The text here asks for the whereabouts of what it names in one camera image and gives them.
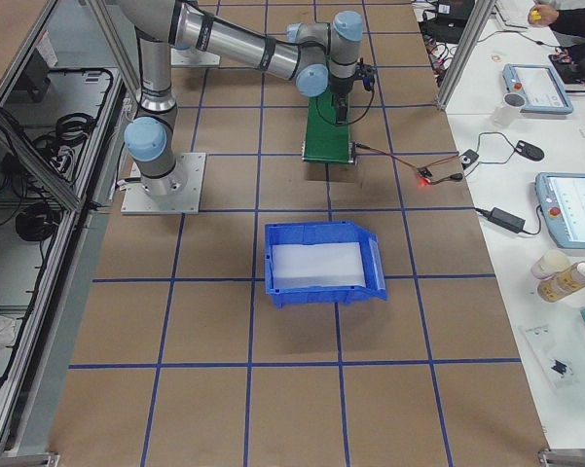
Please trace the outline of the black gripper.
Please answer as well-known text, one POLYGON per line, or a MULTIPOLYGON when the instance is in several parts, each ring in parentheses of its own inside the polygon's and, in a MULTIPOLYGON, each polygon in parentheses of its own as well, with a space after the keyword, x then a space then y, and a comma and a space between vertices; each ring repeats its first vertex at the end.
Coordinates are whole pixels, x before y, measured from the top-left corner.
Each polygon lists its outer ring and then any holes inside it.
MULTIPOLYGON (((348 96, 356 81, 361 81, 364 89, 371 93, 369 105, 374 101, 376 83, 376 74, 374 72, 356 72, 354 75, 346 78, 336 77, 333 74, 329 75, 329 89, 337 97, 348 96)), ((335 124, 346 125, 348 122, 348 102, 346 99, 334 100, 335 124)))

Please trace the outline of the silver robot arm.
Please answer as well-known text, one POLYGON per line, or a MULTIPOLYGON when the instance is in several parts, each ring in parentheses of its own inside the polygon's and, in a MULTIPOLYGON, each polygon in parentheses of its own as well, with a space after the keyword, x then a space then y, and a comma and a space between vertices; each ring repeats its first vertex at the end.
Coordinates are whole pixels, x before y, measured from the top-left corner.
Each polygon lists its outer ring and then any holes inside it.
POLYGON ((199 188, 186 157, 171 149, 177 110, 171 69, 214 67, 223 57, 288 80, 309 99, 304 161, 355 161, 349 95, 357 82, 373 91, 376 76, 375 67, 359 55, 359 13, 293 23, 280 40, 217 17, 195 1, 122 1, 119 6, 135 29, 140 79, 138 110, 124 141, 146 197, 172 198, 199 188))

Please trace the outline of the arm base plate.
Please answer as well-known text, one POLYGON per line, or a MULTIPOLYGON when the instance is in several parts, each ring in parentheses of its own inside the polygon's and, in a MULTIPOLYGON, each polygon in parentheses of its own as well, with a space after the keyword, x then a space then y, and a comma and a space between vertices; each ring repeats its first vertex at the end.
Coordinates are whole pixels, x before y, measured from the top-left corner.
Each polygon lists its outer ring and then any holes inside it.
POLYGON ((175 167, 160 179, 142 177, 134 162, 123 188, 121 211, 129 215, 198 214, 206 153, 175 154, 175 167))
POLYGON ((171 49, 171 66, 182 68, 219 67, 220 56, 197 49, 171 49))

